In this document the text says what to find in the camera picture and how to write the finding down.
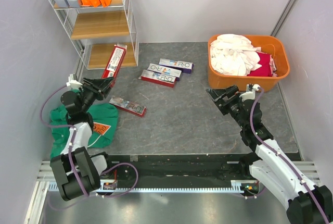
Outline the orange plastic basin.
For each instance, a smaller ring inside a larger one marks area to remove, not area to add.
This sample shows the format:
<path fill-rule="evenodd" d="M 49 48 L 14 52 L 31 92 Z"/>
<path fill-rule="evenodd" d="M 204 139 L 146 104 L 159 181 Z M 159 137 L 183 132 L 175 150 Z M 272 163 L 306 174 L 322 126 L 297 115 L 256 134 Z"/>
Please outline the orange plastic basin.
<path fill-rule="evenodd" d="M 290 72 L 288 57 L 283 43 L 269 35 L 246 35 L 252 45 L 261 47 L 262 51 L 271 54 L 275 67 L 275 77 L 251 77 L 251 76 L 225 76 L 215 71 L 208 58 L 208 83 L 213 89 L 223 89 L 232 85 L 238 86 L 240 91 L 245 91 L 248 84 L 258 84 L 266 92 L 271 90 L 280 80 L 284 79 Z"/>

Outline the red silver R&O box front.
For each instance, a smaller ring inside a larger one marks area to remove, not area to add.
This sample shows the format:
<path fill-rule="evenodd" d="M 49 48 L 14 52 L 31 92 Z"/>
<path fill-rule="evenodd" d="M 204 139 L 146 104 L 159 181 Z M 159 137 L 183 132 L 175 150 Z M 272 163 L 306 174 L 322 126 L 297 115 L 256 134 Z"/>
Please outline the red silver R&O box front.
<path fill-rule="evenodd" d="M 125 100 L 120 97 L 113 96 L 110 99 L 109 103 L 120 110 L 123 110 L 125 112 L 131 113 L 131 114 L 139 116 L 139 117 L 144 117 L 144 115 L 146 113 L 145 106 L 142 106 L 135 102 Z"/>

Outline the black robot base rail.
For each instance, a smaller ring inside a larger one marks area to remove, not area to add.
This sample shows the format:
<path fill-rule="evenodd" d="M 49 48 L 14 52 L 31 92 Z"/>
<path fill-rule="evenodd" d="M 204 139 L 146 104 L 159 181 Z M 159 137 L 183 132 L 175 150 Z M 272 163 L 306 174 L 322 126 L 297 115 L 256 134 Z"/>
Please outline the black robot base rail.
<path fill-rule="evenodd" d="M 118 186 L 152 189 L 222 188 L 237 181 L 257 187 L 240 161 L 244 154 L 167 154 L 167 155 L 109 155 L 108 167 L 119 164 L 116 172 Z"/>

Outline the red cloth in basin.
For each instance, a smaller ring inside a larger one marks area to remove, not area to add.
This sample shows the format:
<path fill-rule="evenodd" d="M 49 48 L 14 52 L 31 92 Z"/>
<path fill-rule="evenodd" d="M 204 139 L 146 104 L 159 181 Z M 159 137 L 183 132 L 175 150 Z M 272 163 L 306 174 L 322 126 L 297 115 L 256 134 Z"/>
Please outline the red cloth in basin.
<path fill-rule="evenodd" d="M 272 56 L 268 53 L 257 52 L 260 60 L 258 69 L 251 71 L 248 77 L 277 77 L 276 66 Z"/>

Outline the green cloth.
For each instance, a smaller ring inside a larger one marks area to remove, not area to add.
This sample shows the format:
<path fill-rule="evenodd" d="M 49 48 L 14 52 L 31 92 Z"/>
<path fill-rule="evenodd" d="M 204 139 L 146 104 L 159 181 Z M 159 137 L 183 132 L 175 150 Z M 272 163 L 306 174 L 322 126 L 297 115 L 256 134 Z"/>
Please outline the green cloth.
<path fill-rule="evenodd" d="M 93 132 L 88 141 L 89 148 L 104 148 L 112 143 L 118 123 L 118 109 L 109 104 L 97 104 L 89 108 L 88 112 L 93 117 Z M 58 156 L 65 148 L 69 137 L 68 128 L 52 128 L 54 138 L 50 157 Z"/>

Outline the white cloth in basin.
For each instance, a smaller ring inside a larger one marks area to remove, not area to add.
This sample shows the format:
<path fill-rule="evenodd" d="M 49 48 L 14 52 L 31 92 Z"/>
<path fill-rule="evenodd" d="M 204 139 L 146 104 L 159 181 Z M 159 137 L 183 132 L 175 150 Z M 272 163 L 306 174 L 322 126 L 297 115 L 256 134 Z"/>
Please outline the white cloth in basin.
<path fill-rule="evenodd" d="M 262 67 L 257 51 L 245 36 L 221 34 L 210 44 L 212 68 L 225 76 L 247 76 Z"/>

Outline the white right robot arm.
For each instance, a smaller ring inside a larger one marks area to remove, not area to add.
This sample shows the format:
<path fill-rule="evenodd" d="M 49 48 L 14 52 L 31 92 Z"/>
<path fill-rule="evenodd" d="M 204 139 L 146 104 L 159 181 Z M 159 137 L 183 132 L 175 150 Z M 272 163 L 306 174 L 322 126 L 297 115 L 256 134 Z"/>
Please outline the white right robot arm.
<path fill-rule="evenodd" d="M 290 223 L 332 223 L 331 190 L 307 177 L 262 123 L 259 99 L 264 89 L 248 84 L 243 93 L 236 85 L 206 92 L 223 115 L 236 121 L 242 141 L 252 150 L 239 161 L 239 175 L 253 177 L 268 189 L 284 206 Z"/>

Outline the red silver r&o box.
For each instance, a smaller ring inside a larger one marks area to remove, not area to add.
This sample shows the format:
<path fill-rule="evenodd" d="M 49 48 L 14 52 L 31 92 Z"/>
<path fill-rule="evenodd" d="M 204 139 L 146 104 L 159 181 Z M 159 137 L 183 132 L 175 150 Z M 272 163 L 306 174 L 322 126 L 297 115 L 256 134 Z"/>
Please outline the red silver r&o box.
<path fill-rule="evenodd" d="M 143 72 L 139 78 L 143 81 L 167 86 L 169 88 L 174 88 L 175 84 L 176 84 L 175 77 L 167 75 L 167 74 L 149 71 L 149 70 L 143 70 Z"/>
<path fill-rule="evenodd" d="M 123 110 L 125 112 L 131 113 L 131 114 L 139 116 L 139 117 L 144 117 L 144 115 L 146 113 L 145 106 L 142 106 L 135 102 L 125 100 L 120 97 L 113 96 L 110 99 L 109 103 L 120 110 Z"/>

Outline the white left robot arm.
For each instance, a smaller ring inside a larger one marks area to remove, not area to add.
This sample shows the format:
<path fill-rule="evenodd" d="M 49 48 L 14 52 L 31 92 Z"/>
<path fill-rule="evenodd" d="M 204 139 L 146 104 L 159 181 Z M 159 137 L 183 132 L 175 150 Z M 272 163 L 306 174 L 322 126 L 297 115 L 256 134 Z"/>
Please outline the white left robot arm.
<path fill-rule="evenodd" d="M 100 187 L 103 179 L 112 177 L 114 166 L 106 161 L 107 155 L 88 154 L 88 142 L 93 134 L 94 122 L 89 108 L 96 100 L 103 100 L 111 91 L 114 77 L 87 79 L 82 83 L 70 80 L 69 90 L 60 98 L 65 107 L 69 137 L 58 156 L 50 161 L 58 190 L 63 200 L 70 201 Z"/>

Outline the purple silver toothpaste box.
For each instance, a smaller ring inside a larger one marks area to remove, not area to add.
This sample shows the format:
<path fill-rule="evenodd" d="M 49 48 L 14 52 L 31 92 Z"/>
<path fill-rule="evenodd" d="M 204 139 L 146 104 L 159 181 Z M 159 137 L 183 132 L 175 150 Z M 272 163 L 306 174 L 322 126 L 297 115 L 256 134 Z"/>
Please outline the purple silver toothpaste box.
<path fill-rule="evenodd" d="M 148 66 L 149 71 L 153 71 L 156 73 L 166 74 L 169 76 L 175 77 L 176 81 L 179 81 L 181 78 L 182 72 L 180 70 L 162 66 L 162 65 L 156 65 L 156 64 L 149 64 Z"/>

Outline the purple silver R&O box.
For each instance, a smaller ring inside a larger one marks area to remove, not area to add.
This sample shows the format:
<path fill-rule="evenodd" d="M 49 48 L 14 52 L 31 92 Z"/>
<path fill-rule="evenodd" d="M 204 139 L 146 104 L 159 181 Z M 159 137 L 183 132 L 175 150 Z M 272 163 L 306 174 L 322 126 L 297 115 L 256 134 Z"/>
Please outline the purple silver R&O box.
<path fill-rule="evenodd" d="M 181 72 L 191 74 L 194 69 L 194 64 L 187 61 L 174 61 L 170 59 L 163 59 L 161 58 L 159 61 L 159 65 L 174 68 L 180 70 Z"/>

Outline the red barcode toothpaste box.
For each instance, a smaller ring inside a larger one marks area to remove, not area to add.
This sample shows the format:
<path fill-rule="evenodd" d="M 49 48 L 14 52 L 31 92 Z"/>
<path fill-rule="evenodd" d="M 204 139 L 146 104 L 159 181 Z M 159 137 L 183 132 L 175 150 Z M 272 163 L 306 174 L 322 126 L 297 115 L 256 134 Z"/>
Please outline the red barcode toothpaste box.
<path fill-rule="evenodd" d="M 102 78 L 113 77 L 110 85 L 112 88 L 115 84 L 116 77 L 120 71 L 124 58 L 126 56 L 127 46 L 123 44 L 116 44 L 104 69 Z"/>

